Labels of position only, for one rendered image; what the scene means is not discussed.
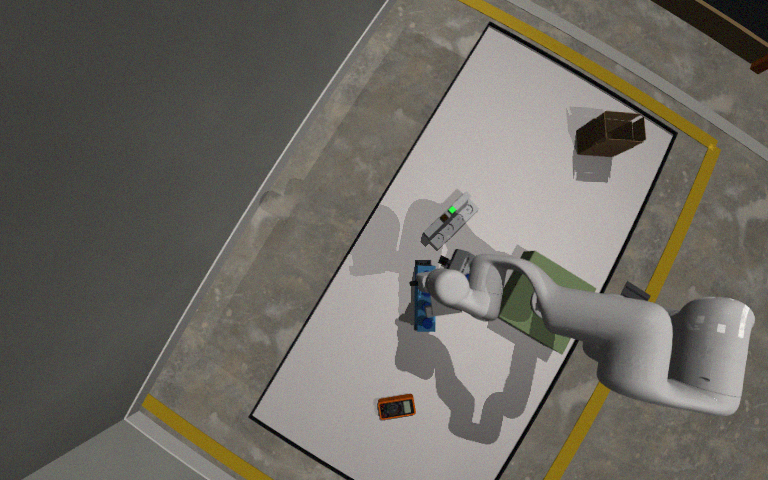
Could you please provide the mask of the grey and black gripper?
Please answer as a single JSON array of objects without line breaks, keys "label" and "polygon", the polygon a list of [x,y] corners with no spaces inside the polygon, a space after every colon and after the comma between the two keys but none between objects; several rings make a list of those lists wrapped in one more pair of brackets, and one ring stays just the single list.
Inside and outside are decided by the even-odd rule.
[{"label": "grey and black gripper", "polygon": [[[432,270],[433,271],[433,270]],[[429,293],[426,288],[426,279],[430,272],[422,272],[416,274],[416,280],[410,281],[410,286],[418,286],[418,290],[421,292]]]}]

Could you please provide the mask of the orange digital multimeter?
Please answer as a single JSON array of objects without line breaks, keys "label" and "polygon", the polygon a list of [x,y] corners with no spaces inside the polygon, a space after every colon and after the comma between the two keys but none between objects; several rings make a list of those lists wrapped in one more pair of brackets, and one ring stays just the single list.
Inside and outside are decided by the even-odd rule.
[{"label": "orange digital multimeter", "polygon": [[416,414],[414,398],[412,394],[405,394],[378,400],[380,418],[392,419]]}]

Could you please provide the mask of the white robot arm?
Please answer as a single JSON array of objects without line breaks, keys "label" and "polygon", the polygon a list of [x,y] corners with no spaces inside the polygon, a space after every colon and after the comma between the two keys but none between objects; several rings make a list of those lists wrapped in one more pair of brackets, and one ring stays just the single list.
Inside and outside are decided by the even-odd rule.
[{"label": "white robot arm", "polygon": [[531,307],[548,331],[583,341],[584,353],[598,362],[598,380],[608,389],[713,416],[738,409],[755,323],[744,303],[703,297],[681,310],[661,307],[618,294],[562,287],[525,259],[479,254],[468,279],[453,269],[429,273],[431,305],[424,306],[426,317],[464,311],[482,321],[496,320],[507,270],[528,278],[534,289]]}]

